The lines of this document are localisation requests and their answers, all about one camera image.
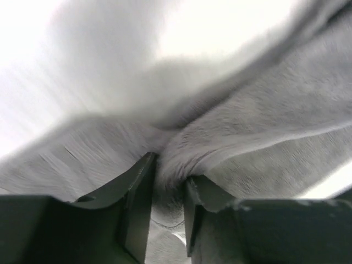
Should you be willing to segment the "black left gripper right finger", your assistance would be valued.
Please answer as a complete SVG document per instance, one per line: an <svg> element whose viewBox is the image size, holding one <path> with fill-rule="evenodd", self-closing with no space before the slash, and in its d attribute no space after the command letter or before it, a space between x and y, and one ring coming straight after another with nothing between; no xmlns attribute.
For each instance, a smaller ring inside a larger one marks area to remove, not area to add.
<svg viewBox="0 0 352 264"><path fill-rule="evenodd" d="M350 190L323 200L244 200L191 177L184 219L193 263L351 263Z"/></svg>

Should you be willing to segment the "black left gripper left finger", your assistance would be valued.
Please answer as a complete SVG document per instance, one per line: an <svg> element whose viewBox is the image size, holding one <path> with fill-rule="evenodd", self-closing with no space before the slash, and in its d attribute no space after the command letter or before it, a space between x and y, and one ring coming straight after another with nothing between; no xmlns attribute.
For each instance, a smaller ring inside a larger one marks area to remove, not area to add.
<svg viewBox="0 0 352 264"><path fill-rule="evenodd" d="M1 196L1 263L144 263L156 159L75 202Z"/></svg>

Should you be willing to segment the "grey towel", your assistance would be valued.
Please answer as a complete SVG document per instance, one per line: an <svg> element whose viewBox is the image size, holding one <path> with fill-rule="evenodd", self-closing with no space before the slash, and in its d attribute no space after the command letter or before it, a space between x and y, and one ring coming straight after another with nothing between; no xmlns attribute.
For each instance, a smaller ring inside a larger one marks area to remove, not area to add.
<svg viewBox="0 0 352 264"><path fill-rule="evenodd" d="M351 1L63 1L1 90L1 194L72 201L155 151L146 261L188 263L188 174L291 197L351 159Z"/></svg>

